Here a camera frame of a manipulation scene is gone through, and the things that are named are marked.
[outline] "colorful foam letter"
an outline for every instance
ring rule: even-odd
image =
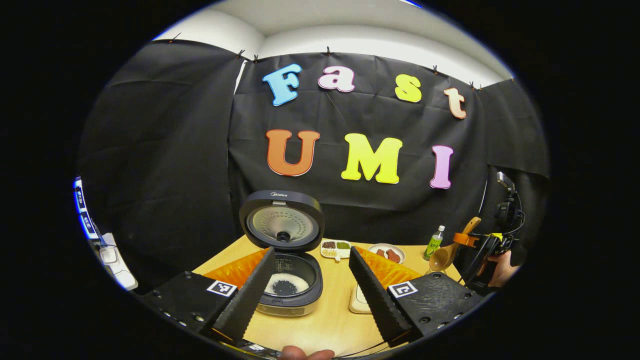
[[[382,140],[378,150],[374,153],[366,136],[363,134],[347,134],[344,139],[349,143],[349,158],[347,169],[342,172],[342,178],[347,180],[359,180],[361,175],[358,164],[362,166],[362,172],[366,180],[371,180],[378,167],[380,172],[376,175],[379,183],[397,184],[400,178],[397,176],[398,152],[402,147],[402,141],[395,138]]]
[[[268,75],[265,75],[262,80],[269,83],[271,91],[273,92],[273,106],[280,106],[287,101],[291,101],[298,96],[298,93],[289,89],[289,85],[293,88],[297,88],[300,85],[298,77],[292,72],[301,72],[302,68],[298,64],[291,64],[285,66],[280,70],[276,70]]]
[[[318,78],[318,85],[325,89],[338,89],[341,92],[352,92],[356,87],[353,85],[355,74],[353,70],[344,66],[329,66],[324,69],[326,75]]]
[[[269,130],[269,149],[267,150],[267,164],[276,174],[284,176],[300,176],[311,168],[314,160],[314,147],[320,134],[315,131],[300,131],[298,138],[302,140],[302,150],[300,160],[297,164],[290,164],[284,160],[284,151],[287,147],[287,140],[291,137],[288,130]]]
[[[444,94],[449,97],[449,109],[453,116],[458,119],[464,119],[467,116],[467,112],[460,108],[460,102],[464,102],[464,96],[458,94],[458,89],[448,88],[444,90]]]
[[[429,184],[434,189],[448,189],[451,187],[449,158],[453,154],[453,149],[448,146],[436,145],[431,150],[436,154],[436,170]]]
[[[418,102],[422,98],[422,92],[418,89],[420,87],[420,80],[415,76],[400,74],[396,76],[396,96],[398,99]]]

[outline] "rice cooker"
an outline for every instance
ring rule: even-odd
[[[258,247],[275,249],[275,267],[256,308],[276,316],[303,316],[317,307],[323,281],[320,264],[306,252],[320,244],[320,203],[298,192],[261,190],[240,207],[240,223]]]

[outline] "plastic bottle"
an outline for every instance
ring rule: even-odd
[[[440,247],[440,243],[442,243],[442,232],[444,231],[444,225],[440,225],[438,227],[438,231],[431,236],[431,240],[429,240],[429,245],[427,245],[427,249],[424,251],[422,258],[425,260],[429,260],[434,251],[438,250]]]

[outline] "wooden spoon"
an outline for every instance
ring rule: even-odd
[[[462,234],[466,235],[471,233],[480,221],[481,219],[479,217],[471,219],[467,226],[465,226],[465,229],[462,230]],[[456,257],[456,251],[459,245],[459,243],[454,242],[449,246],[441,247],[434,251],[429,258],[429,267],[433,271],[441,271],[451,266],[453,259]]]

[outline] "open lid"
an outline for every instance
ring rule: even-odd
[[[324,234],[320,203],[311,196],[282,190],[261,190],[240,207],[240,223],[256,246],[280,252],[314,250]]]

